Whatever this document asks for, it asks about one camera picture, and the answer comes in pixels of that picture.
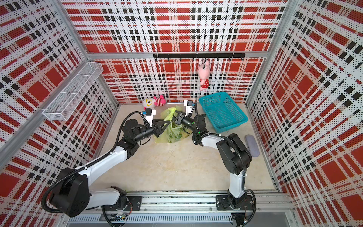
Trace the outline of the yellow-green plastic bag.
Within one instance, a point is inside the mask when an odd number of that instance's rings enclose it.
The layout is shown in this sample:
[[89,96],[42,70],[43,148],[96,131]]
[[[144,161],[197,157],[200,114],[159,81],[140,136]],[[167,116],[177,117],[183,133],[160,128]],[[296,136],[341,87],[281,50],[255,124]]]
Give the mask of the yellow-green plastic bag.
[[167,108],[158,115],[158,119],[163,119],[164,121],[169,121],[171,123],[162,135],[155,137],[155,143],[176,143],[190,136],[190,134],[184,130],[183,125],[177,125],[172,122],[173,117],[178,115],[176,111],[182,111],[182,108],[180,106],[173,106]]

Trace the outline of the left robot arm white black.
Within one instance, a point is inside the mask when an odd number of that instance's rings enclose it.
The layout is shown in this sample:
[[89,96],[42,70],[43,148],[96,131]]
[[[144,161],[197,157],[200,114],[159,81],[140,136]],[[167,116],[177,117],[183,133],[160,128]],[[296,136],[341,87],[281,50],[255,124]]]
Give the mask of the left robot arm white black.
[[65,168],[55,183],[45,191],[42,208],[49,213],[64,213],[75,217],[85,210],[114,206],[124,210],[129,205],[127,193],[112,186],[102,191],[90,191],[90,186],[114,166],[130,159],[140,147],[140,142],[151,136],[160,136],[170,121],[154,119],[148,122],[138,111],[130,113],[122,122],[116,141],[109,152],[77,168]]

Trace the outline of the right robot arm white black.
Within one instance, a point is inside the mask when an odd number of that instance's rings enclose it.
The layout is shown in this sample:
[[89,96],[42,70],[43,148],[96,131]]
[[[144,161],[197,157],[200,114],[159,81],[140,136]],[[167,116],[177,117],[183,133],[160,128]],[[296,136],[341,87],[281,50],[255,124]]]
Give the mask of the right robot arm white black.
[[172,122],[190,130],[189,134],[195,145],[217,149],[225,168],[230,173],[227,199],[220,205],[220,209],[241,210],[251,207],[256,211],[256,196],[253,190],[245,188],[247,169],[252,161],[252,155],[247,147],[235,133],[223,136],[209,132],[205,116],[198,114],[197,103],[185,100],[183,105],[185,111],[177,111],[177,116],[173,117]]

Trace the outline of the pink striped plush toy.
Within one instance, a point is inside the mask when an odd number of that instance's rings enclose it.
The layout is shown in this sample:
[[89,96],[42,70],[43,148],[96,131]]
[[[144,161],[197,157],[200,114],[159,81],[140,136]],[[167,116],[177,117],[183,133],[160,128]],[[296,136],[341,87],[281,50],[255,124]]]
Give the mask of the pink striped plush toy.
[[147,108],[155,109],[155,107],[162,107],[166,104],[166,100],[163,95],[160,95],[159,97],[154,96],[153,98],[147,98],[143,102],[144,110]]

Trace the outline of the teal plastic basket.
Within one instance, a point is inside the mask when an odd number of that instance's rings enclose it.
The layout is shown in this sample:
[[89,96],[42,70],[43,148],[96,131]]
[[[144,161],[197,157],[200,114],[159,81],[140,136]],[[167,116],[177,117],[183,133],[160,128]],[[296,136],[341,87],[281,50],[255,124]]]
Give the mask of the teal plastic basket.
[[217,133],[231,130],[248,122],[248,117],[226,92],[199,98],[206,116]]

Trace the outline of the pink hanging plush toy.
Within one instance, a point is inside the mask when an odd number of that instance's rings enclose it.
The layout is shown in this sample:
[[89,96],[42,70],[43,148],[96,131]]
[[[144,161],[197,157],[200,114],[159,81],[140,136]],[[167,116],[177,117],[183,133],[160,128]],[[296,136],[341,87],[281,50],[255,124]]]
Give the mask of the pink hanging plush toy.
[[200,80],[200,91],[204,91],[209,87],[209,77],[210,77],[210,63],[206,60],[202,63],[197,70],[198,77]]

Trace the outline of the grey oval object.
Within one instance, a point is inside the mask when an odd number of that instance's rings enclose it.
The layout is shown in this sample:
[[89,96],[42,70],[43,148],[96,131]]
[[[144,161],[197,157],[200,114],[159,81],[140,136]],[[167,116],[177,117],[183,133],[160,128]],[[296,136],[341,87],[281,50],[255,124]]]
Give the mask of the grey oval object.
[[260,155],[258,144],[253,135],[246,135],[245,141],[248,147],[248,150],[252,157],[256,158]]

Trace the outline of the black hook rail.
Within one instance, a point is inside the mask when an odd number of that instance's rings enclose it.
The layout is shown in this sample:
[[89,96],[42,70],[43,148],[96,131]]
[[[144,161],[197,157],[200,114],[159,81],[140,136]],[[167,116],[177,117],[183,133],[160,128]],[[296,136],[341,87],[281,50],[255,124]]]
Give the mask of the black hook rail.
[[153,54],[154,59],[209,59],[209,58],[241,58],[244,59],[246,57],[246,53],[184,53],[184,54]]

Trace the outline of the aluminium mounting rail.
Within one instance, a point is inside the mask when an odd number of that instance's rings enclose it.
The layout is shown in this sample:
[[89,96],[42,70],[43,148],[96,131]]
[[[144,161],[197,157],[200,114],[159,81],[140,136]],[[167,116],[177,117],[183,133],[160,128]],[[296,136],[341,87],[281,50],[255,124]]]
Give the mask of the aluminium mounting rail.
[[[254,192],[256,212],[295,212],[288,194],[272,190]],[[252,212],[253,203],[248,201],[240,209],[227,206],[226,191],[134,191],[129,192],[130,200],[136,196],[140,201],[133,204],[132,215],[147,213],[242,213]]]

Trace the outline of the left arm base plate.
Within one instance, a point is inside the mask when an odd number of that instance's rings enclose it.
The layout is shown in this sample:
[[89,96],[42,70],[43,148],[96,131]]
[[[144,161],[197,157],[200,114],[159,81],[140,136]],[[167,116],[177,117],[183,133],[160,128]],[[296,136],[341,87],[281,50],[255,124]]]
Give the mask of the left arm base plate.
[[142,196],[121,196],[116,204],[104,205],[105,211],[139,211],[142,202]]

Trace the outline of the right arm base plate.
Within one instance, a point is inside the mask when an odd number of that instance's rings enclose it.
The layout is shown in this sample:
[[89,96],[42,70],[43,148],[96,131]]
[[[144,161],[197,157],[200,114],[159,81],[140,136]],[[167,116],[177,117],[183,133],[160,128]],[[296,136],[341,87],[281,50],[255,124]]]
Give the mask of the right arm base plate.
[[237,199],[231,195],[216,196],[216,208],[218,211],[253,211],[254,207],[254,200],[250,195],[244,194]]

